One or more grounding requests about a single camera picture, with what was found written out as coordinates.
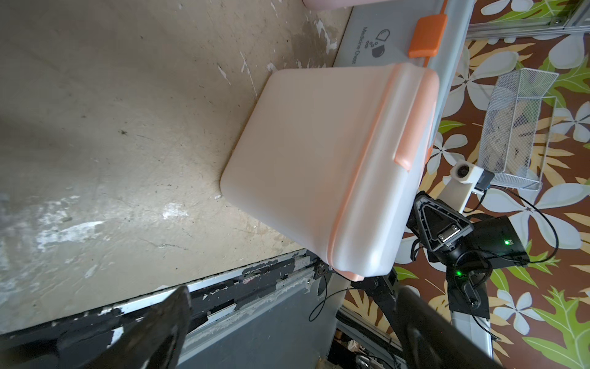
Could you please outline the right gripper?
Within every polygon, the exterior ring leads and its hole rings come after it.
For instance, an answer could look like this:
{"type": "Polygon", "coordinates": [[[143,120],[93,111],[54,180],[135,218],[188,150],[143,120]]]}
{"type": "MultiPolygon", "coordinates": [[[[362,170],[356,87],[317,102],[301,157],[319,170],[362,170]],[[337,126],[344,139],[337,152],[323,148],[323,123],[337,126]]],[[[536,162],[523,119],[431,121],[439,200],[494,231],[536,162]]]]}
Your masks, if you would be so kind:
{"type": "Polygon", "coordinates": [[[444,265],[454,265],[465,252],[462,238],[471,234],[473,224],[444,201],[431,198],[419,192],[412,205],[407,221],[419,243],[444,265]]]}

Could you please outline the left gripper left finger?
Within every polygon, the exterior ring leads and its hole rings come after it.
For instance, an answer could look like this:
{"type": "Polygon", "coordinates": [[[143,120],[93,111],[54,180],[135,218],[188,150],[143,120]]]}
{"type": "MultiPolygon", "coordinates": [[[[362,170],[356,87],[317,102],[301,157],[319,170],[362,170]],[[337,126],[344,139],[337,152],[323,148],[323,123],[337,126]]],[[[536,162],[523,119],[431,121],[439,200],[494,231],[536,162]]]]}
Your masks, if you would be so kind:
{"type": "Polygon", "coordinates": [[[175,368],[190,325],[191,297],[177,288],[116,341],[109,319],[57,341],[59,368],[175,368]]]}

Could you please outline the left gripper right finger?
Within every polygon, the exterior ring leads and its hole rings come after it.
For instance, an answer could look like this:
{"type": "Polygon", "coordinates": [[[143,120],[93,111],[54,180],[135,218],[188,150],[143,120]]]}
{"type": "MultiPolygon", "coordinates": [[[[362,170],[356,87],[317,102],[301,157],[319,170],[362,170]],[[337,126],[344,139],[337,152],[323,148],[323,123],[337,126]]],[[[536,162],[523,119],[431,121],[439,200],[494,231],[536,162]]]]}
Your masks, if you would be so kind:
{"type": "Polygon", "coordinates": [[[396,298],[396,335],[409,368],[499,368],[408,287],[396,298]]]}

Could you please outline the white first aid kit box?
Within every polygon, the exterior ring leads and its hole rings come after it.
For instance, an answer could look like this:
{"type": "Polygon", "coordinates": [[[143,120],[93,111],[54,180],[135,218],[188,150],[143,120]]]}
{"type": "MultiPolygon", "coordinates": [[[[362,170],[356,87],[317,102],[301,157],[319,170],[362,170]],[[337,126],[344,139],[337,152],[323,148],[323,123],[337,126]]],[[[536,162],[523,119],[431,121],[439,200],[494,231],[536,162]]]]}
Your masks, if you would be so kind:
{"type": "Polygon", "coordinates": [[[221,193],[352,281],[387,275],[428,160],[438,94],[436,72],[410,63],[275,72],[221,193]]]}

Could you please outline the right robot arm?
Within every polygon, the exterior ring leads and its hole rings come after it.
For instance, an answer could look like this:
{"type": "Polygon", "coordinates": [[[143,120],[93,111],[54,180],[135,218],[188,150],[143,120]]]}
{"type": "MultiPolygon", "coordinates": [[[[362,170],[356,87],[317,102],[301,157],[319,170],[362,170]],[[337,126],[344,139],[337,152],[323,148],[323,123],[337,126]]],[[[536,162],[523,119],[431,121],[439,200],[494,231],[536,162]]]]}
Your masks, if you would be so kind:
{"type": "Polygon", "coordinates": [[[417,237],[410,256],[421,248],[430,262],[446,267],[452,312],[490,318],[487,281],[496,269],[525,267],[530,262],[520,237],[506,216],[475,215],[476,222],[431,198],[416,195],[407,227],[417,237]]]}

